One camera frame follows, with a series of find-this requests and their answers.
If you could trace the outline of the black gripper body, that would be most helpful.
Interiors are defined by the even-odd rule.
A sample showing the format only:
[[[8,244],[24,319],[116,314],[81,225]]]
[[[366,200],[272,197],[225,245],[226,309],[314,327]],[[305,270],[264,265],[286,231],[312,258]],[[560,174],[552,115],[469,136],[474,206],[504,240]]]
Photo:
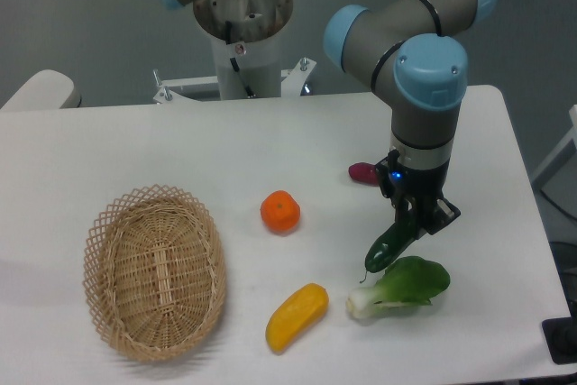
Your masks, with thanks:
[[[375,165],[381,194],[391,201],[406,197],[412,202],[417,218],[417,199],[423,196],[444,197],[443,187],[449,161],[432,169],[413,169],[401,163],[400,152],[393,149]]]

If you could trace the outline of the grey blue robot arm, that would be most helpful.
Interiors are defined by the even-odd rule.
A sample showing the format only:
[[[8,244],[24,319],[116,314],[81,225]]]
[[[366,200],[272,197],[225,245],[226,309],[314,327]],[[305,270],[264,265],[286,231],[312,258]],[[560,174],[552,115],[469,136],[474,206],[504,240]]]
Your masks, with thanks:
[[[222,98],[279,95],[274,40],[289,22],[292,0],[161,1],[169,9],[193,6],[216,45]],[[414,237],[459,215],[442,191],[467,88],[468,58],[455,35],[489,16],[496,2],[397,0],[377,12],[347,5],[325,28],[328,59],[391,108],[390,150],[378,179],[396,220],[413,222]]]

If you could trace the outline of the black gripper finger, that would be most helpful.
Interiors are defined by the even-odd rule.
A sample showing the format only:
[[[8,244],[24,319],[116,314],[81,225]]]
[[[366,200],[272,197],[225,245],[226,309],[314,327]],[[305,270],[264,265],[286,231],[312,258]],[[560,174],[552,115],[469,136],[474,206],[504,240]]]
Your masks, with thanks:
[[[425,234],[438,233],[460,215],[460,209],[444,197],[419,197],[417,199],[417,238]]]
[[[391,201],[395,212],[396,223],[406,223],[413,220],[412,202],[406,197],[397,197]]]

